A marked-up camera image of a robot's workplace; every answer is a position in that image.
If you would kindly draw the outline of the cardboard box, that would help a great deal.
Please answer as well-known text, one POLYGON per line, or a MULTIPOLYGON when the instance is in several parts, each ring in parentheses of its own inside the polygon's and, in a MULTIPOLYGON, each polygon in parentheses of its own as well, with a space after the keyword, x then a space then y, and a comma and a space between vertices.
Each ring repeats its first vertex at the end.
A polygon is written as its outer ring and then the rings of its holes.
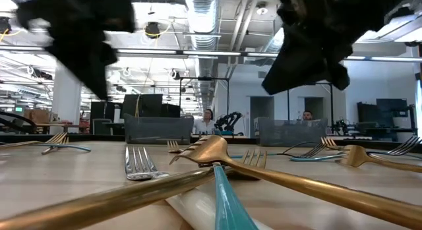
POLYGON ((36 124, 49 123, 50 114, 45 109, 26 109, 24 111, 24 117, 30 119, 36 124))

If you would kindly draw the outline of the teal-handled black fork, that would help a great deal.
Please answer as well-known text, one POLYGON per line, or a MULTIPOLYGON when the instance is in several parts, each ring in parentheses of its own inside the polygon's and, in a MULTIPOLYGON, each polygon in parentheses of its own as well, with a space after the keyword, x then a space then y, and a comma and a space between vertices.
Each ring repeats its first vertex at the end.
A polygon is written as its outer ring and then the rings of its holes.
POLYGON ((83 147, 83 146, 75 146, 75 145, 70 145, 70 144, 36 144, 36 145, 37 146, 46 146, 47 149, 50 146, 57 146, 57 147, 60 147, 60 148, 74 148, 74 149, 77 149, 77 150, 84 150, 84 151, 87 151, 87 152, 91 151, 90 148, 83 147))
MULTIPOLYGON (((286 149, 285 151, 283 151, 281 153, 271 153, 271 154, 268 154, 268 155, 269 156, 289 156, 289 157, 294 158, 293 155, 288 154, 287 152, 294 149, 294 148, 304 147, 306 144, 313 144, 313 142, 301 142, 301 143, 296 144, 292 147, 289 147, 288 149, 286 149)), ((326 147, 327 147, 327 145, 325 145, 323 143, 318 143, 311 150, 309 150, 308 152, 300 155, 299 158, 311 158, 311 157, 317 155, 319 152, 323 151, 323 149, 325 149, 326 147)))
MULTIPOLYGON (((398 147, 394 148, 393 150, 387 151, 387 152, 381 152, 381 151, 367 151, 368 155, 372 154, 380 154, 385 156, 411 156, 413 158, 422 159, 422 157, 419 156, 413 156, 409 153, 418 147, 418 145, 422 144, 422 138, 417 136, 412 136, 411 138, 407 139, 405 142, 401 143, 398 147)), ((345 147, 342 147, 343 150, 338 150, 337 154, 331 155, 331 156, 321 156, 321 157, 311 157, 311 158, 299 158, 294 157, 290 158, 291 161, 325 161, 328 159, 334 159, 334 158, 342 158, 345 156, 346 152, 348 151, 345 147)))
POLYGON ((213 163, 216 182, 215 230, 258 230, 231 187, 224 168, 213 163))

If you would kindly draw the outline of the black aluminium table frame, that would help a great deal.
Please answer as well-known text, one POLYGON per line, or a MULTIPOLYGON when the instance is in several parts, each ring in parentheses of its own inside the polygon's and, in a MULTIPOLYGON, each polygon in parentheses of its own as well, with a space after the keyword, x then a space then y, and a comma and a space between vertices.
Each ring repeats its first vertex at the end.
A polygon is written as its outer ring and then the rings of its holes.
MULTIPOLYGON (((50 134, 0 134, 0 142, 16 143, 26 141, 41 141, 45 142, 52 137, 50 134)), ((84 141, 112 141, 122 142, 125 140, 124 136, 117 135, 93 135, 93 134, 69 134, 69 140, 71 142, 84 142, 84 141)), ((226 138, 229 144, 258 144, 256 138, 226 138)), ((392 150, 400 145, 399 142, 387 142, 387 141, 374 141, 374 140, 357 140, 357 139, 346 139, 346 140, 335 140, 335 143, 339 146, 346 145, 359 145, 368 149, 376 150, 392 150)))

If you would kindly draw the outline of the silver ventilation duct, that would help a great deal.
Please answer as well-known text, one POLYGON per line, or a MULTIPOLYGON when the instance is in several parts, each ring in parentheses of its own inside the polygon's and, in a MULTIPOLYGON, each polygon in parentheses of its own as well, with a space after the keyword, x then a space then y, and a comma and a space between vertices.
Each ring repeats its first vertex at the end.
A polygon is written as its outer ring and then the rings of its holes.
MULTIPOLYGON (((218 27, 219 0, 185 0, 187 5, 187 20, 191 36, 192 49, 197 51, 215 51, 218 38, 215 36, 218 27)), ((197 77, 213 77, 214 59, 195 59, 197 77)), ((211 106, 214 92, 213 80, 197 82, 202 109, 211 106)))

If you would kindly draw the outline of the grey office chair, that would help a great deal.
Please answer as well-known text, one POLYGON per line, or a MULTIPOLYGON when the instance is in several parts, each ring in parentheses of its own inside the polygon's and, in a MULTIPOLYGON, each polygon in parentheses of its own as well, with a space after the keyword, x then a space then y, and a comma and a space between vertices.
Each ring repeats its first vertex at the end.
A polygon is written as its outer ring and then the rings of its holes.
POLYGON ((111 119, 93 119, 92 133, 94 135, 112 135, 113 131, 108 126, 109 123, 112 123, 111 119))

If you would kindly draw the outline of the white column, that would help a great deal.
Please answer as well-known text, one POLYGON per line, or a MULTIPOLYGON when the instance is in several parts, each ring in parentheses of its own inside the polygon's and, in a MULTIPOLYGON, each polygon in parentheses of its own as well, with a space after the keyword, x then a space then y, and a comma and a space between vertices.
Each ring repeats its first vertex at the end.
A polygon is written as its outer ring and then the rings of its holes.
POLYGON ((56 61, 51 111, 60 121, 78 125, 82 83, 62 63, 56 61))

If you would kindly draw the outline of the desk with black monitors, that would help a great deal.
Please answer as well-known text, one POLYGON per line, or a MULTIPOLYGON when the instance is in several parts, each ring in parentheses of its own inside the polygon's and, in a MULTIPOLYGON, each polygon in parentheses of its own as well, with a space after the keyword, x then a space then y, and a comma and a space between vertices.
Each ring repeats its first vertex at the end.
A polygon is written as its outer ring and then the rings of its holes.
POLYGON ((417 134, 415 106, 406 99, 376 99, 376 104, 357 103, 357 131, 373 140, 399 141, 399 133, 417 134))

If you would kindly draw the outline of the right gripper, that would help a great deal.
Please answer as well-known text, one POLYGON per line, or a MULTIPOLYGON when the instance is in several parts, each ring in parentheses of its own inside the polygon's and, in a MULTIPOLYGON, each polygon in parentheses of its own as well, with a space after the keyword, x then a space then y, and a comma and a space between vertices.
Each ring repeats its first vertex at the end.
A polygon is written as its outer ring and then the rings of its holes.
POLYGON ((382 28, 379 0, 280 0, 284 43, 262 87, 278 94, 305 83, 325 80, 339 90, 349 86, 340 61, 353 53, 352 44, 368 30, 382 28))

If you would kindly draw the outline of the black monitors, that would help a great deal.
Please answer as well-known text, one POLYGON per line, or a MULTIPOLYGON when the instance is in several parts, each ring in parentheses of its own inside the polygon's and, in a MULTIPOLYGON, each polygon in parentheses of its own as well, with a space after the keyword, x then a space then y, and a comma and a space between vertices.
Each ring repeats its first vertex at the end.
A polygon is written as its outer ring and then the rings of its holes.
POLYGON ((121 109, 124 114, 134 117, 173 117, 180 118, 180 107, 163 103, 162 94, 127 94, 121 109))

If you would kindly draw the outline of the gold fork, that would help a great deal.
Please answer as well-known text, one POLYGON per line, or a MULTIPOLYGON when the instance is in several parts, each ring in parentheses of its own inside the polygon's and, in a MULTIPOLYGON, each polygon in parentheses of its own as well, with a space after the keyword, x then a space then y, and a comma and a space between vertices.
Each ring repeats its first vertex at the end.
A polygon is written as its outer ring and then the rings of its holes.
MULTIPOLYGON (((62 138, 60 141, 57 142, 58 144, 68 144, 69 143, 69 137, 66 136, 64 138, 62 138)), ((42 155, 46 155, 48 153, 54 152, 57 149, 60 149, 60 147, 57 146, 50 146, 48 149, 42 151, 42 155)))
POLYGON ((69 137, 67 132, 62 132, 59 134, 54 135, 52 138, 50 138, 46 142, 41 141, 27 141, 27 142, 17 142, 12 144, 2 144, 0 145, 0 150, 8 149, 8 148, 16 148, 19 146, 52 146, 56 147, 62 144, 68 144, 69 143, 69 137))
POLYGON ((338 146, 330 137, 322 137, 321 142, 325 150, 343 150, 343 148, 338 146))
POLYGON ((78 230, 165 200, 214 179, 198 169, 127 185, 0 219, 0 230, 78 230))
POLYGON ((263 179, 402 227, 422 230, 422 206, 266 169, 266 152, 248 151, 243 154, 241 161, 235 161, 229 157, 227 149, 228 143, 221 136, 204 136, 173 157, 171 161, 175 162, 180 158, 185 158, 202 165, 221 163, 244 175, 263 179))
POLYGON ((406 163, 398 163, 393 161, 387 161, 384 159, 374 158, 366 153, 366 149, 362 146, 348 145, 346 146, 348 151, 342 159, 337 159, 336 163, 350 166, 359 167, 364 163, 375 163, 388 168, 398 169, 402 171, 411 171, 416 173, 422 173, 422 166, 411 165, 406 163))
POLYGON ((182 152, 182 149, 179 148, 177 141, 168 140, 167 141, 168 152, 172 154, 179 154, 182 152))

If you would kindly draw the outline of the black cabinet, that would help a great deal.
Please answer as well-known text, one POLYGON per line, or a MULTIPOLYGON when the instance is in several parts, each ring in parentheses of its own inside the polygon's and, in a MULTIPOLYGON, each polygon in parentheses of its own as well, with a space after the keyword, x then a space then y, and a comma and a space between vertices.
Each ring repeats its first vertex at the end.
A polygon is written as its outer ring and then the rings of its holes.
POLYGON ((93 119, 111 119, 112 123, 115 120, 115 108, 121 109, 123 106, 122 103, 113 103, 113 102, 106 102, 106 101, 96 101, 91 103, 90 108, 90 134, 92 133, 92 120, 93 119))

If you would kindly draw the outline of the grey plastic bin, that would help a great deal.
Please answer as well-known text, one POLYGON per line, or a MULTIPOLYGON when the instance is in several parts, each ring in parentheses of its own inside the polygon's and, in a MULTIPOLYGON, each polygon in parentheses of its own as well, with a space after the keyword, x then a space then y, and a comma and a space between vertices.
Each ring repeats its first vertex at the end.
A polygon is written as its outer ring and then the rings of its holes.
POLYGON ((128 144, 189 144, 193 118, 134 117, 124 114, 125 142, 128 144))
POLYGON ((326 137, 327 119, 312 121, 274 120, 258 117, 254 120, 259 146, 288 147, 302 142, 319 143, 326 137))

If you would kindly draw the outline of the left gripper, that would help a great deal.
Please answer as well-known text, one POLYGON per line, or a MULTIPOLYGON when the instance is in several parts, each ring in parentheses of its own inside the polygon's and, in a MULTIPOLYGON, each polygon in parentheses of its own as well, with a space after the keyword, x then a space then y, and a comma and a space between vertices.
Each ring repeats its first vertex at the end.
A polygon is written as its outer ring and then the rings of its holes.
POLYGON ((106 66, 117 61, 106 43, 106 31, 134 32, 131 0, 28 0, 18 4, 16 17, 29 29, 43 19, 53 38, 45 50, 101 100, 107 100, 106 66))

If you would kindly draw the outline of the black ceiling device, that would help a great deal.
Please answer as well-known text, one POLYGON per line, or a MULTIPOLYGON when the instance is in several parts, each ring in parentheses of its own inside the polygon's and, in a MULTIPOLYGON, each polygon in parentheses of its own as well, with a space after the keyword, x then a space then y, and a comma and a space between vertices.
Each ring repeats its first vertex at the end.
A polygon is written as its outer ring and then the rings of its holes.
POLYGON ((9 34, 11 32, 10 18, 7 16, 0 16, 0 34, 9 34))

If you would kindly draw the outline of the black stand frame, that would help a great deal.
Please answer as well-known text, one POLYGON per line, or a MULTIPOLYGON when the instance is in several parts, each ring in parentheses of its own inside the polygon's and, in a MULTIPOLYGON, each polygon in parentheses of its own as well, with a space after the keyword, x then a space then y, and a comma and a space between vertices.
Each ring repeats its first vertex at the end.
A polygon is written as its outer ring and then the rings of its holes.
MULTIPOLYGON (((184 85, 182 85, 183 79, 185 79, 185 77, 181 77, 179 79, 179 104, 181 104, 182 89, 185 87, 184 85)), ((200 81, 200 82, 212 82, 212 81, 219 81, 219 80, 225 80, 226 82, 228 82, 228 79, 226 79, 226 78, 213 78, 213 77, 209 77, 209 76, 186 77, 186 79, 197 80, 197 81, 200 81)), ((217 128, 216 122, 215 122, 215 129, 213 130, 212 134, 217 134, 217 135, 221 136, 221 131, 217 128)), ((210 134, 195 134, 195 135, 198 135, 198 137, 200 138, 201 136, 206 136, 206 135, 210 135, 210 134)))
POLYGON ((291 120, 302 120, 304 112, 304 98, 324 99, 324 118, 330 123, 334 113, 334 97, 320 86, 300 87, 289 91, 289 118, 291 120))

